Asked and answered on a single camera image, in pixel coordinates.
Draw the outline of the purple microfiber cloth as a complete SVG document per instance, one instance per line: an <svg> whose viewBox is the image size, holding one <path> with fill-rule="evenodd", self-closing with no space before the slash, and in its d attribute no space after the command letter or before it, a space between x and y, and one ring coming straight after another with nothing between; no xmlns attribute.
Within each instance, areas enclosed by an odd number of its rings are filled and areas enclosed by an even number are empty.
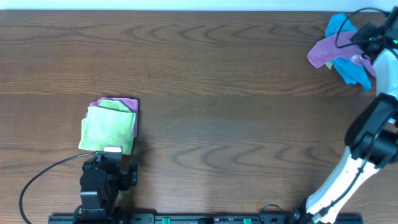
<svg viewBox="0 0 398 224"><path fill-rule="evenodd" d="M335 39L334 38L334 47L328 46L328 41L325 39L322 39L318 41L313 48L308 52L307 58L308 61L316 68L320 68L323 65L325 65L327 62L332 61L335 57L341 57L339 54L340 49L335 46Z"/></svg>

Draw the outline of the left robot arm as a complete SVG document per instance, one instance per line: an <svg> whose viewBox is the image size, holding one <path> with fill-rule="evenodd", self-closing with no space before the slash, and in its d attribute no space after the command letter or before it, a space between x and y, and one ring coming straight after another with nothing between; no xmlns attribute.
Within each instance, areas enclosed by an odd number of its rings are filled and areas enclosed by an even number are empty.
<svg viewBox="0 0 398 224"><path fill-rule="evenodd" d="M74 211L73 223L129 223L130 216L116 206L120 191L137 185L137 160L130 157L123 169L120 152L95 152L82 166L81 205Z"/></svg>

